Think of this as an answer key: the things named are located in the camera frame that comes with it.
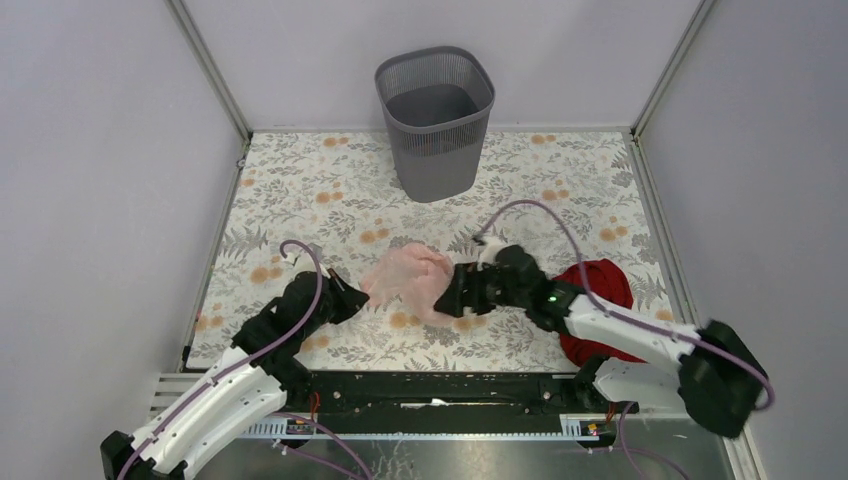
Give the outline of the pink plastic trash bag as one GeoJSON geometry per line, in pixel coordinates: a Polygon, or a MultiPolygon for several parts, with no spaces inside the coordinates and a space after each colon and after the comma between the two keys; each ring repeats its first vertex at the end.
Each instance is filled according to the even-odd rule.
{"type": "Polygon", "coordinates": [[[423,324],[448,327],[453,317],[434,309],[451,283],[452,260],[420,243],[389,249],[360,281],[369,305],[378,306],[399,297],[423,324]]]}

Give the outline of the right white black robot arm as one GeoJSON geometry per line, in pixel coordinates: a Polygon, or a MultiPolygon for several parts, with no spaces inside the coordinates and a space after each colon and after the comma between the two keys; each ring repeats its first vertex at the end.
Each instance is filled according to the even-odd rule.
{"type": "Polygon", "coordinates": [[[666,324],[639,316],[586,288],[550,278],[518,245],[490,245],[458,264],[435,311],[460,317],[498,307],[522,310],[540,329],[594,341],[635,357],[596,357],[573,386],[575,402],[597,412],[611,402],[683,410],[711,433],[737,438],[758,401],[772,401],[764,368],[729,325],[666,324]]]}

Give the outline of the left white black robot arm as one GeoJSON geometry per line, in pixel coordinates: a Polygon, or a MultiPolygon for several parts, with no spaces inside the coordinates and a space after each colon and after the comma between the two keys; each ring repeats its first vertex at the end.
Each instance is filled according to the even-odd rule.
{"type": "Polygon", "coordinates": [[[206,373],[131,434],[115,431],[100,453],[108,479],[193,479],[249,427],[313,394],[312,374],[296,355],[325,324],[358,314],[366,293],[333,270],[296,274],[283,294],[243,323],[206,373]]]}

